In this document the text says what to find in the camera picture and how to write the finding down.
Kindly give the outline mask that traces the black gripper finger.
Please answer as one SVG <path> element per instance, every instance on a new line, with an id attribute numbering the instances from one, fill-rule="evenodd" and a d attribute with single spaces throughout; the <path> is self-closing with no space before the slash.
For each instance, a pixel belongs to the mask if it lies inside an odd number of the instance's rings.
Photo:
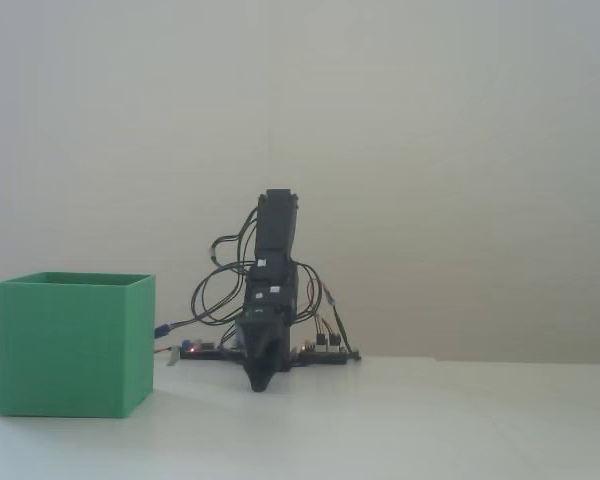
<path id="1" fill-rule="evenodd" d="M 264 392 L 274 375 L 274 321 L 266 312 L 247 312 L 237 321 L 243 368 L 254 392 Z"/>
<path id="2" fill-rule="evenodd" d="M 278 373 L 291 370 L 290 328 L 284 323 L 276 326 L 267 344 L 268 380 Z"/>

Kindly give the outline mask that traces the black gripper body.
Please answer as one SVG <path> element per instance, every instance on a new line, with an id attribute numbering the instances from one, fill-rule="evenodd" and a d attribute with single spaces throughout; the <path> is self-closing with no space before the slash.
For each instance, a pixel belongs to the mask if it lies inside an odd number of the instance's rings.
<path id="1" fill-rule="evenodd" d="M 247 276 L 243 307 L 246 311 L 262 311 L 281 315 L 285 326 L 297 319 L 298 273 L 291 272 L 283 280 L 257 279 Z"/>

